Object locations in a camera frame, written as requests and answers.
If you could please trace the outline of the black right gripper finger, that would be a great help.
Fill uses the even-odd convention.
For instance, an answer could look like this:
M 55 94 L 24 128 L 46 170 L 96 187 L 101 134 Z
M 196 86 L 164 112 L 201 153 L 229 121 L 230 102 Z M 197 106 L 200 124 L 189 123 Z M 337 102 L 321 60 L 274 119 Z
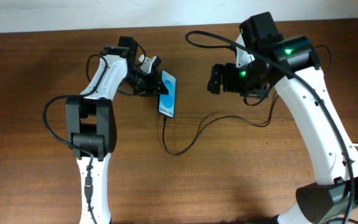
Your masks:
M 211 77 L 214 78 L 223 78 L 226 73 L 226 64 L 216 63 L 211 68 Z
M 207 90 L 214 95 L 219 95 L 221 93 L 222 79 L 221 73 L 212 73 L 207 84 Z

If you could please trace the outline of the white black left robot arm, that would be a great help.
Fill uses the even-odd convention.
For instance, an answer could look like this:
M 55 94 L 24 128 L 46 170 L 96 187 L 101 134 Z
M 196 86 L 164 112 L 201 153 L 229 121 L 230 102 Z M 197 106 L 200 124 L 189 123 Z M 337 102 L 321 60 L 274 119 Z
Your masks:
M 65 102 L 67 140 L 81 177 L 80 223 L 110 223 L 108 205 L 108 165 L 116 147 L 117 128 L 112 101 L 121 83 L 128 83 L 133 94 L 144 97 L 166 95 L 162 74 L 157 70 L 160 58 L 135 58 L 139 44 L 122 36 L 116 46 L 105 46 L 97 54 L 99 67 L 79 95 Z

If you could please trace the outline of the blue Galaxy smartphone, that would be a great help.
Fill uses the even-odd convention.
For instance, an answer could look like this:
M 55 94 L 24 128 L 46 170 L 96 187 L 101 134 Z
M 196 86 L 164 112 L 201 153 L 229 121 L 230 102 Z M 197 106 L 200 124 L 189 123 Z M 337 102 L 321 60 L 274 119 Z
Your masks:
M 163 71 L 162 81 L 164 86 L 167 88 L 168 93 L 160 95 L 158 112 L 168 116 L 169 118 L 174 118 L 177 79 L 168 72 Z

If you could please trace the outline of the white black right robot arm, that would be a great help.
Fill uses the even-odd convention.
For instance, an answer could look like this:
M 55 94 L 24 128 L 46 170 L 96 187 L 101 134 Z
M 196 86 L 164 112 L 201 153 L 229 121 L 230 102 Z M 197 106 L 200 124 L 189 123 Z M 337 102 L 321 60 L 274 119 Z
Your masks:
M 358 151 L 336 113 L 321 62 L 307 37 L 284 39 L 269 12 L 251 16 L 231 43 L 236 63 L 216 64 L 207 89 L 263 100 L 275 89 L 290 110 L 311 157 L 315 182 L 272 223 L 346 223 L 358 208 Z

